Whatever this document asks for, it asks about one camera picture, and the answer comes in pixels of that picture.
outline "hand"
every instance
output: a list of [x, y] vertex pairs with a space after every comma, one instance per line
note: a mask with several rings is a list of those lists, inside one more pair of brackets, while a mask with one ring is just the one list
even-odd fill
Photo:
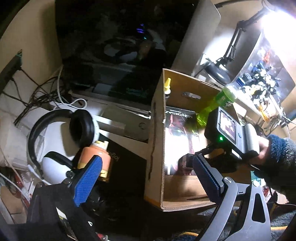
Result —
[[257, 136], [257, 137], [259, 141], [260, 152], [258, 156], [253, 157], [252, 159], [249, 160], [249, 164], [262, 166], [265, 163], [268, 155], [269, 140], [261, 136]]

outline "blue textured pad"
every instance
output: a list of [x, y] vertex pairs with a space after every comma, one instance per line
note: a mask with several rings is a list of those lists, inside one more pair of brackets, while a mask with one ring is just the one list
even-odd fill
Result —
[[211, 175], [208, 168], [205, 166], [203, 161], [198, 157], [195, 156], [193, 158], [193, 169], [202, 184], [202, 187], [205, 190], [209, 200], [214, 203], [220, 203], [221, 201], [221, 189], [220, 186], [217, 184], [214, 177]]
[[101, 173], [102, 167], [103, 161], [99, 156], [95, 156], [91, 164], [85, 167], [87, 169], [84, 171], [82, 177], [79, 179], [74, 188], [73, 200], [76, 206], [79, 207], [81, 203], [86, 202], [95, 182]]

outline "orange bottle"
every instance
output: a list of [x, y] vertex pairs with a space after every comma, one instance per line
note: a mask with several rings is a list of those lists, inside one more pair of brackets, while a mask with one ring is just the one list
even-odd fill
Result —
[[84, 168], [94, 155], [98, 155], [102, 158], [103, 161], [103, 168], [100, 177], [107, 178], [111, 161], [111, 157], [109, 153], [106, 151], [108, 144], [109, 142], [107, 141], [95, 141], [89, 147], [83, 148], [80, 159], [78, 161], [77, 168]]

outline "blue gripper pad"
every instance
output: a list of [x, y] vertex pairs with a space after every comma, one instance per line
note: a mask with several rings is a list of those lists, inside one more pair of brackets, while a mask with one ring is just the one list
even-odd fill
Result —
[[209, 200], [211, 202], [219, 204], [222, 200], [221, 187], [212, 175], [211, 171], [216, 171], [220, 176], [221, 174], [217, 171], [217, 169], [212, 168], [201, 155], [194, 156], [193, 169], [200, 183], [202, 184], [202, 187], [204, 188]]
[[86, 202], [102, 168], [102, 158], [100, 156], [93, 156], [88, 164], [82, 169], [83, 174], [74, 187], [73, 200], [76, 206], [79, 207], [81, 203]]

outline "green soda bottle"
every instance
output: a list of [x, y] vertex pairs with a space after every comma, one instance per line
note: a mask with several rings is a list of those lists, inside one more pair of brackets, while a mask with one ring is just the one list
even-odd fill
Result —
[[208, 104], [206, 108], [199, 112], [196, 116], [197, 122], [200, 126], [206, 126], [207, 118], [209, 113], [214, 109], [217, 109], [221, 106], [223, 109], [227, 109], [231, 106], [237, 99], [239, 90], [245, 85], [245, 82], [242, 78], [238, 78], [236, 81], [233, 81], [227, 84]]

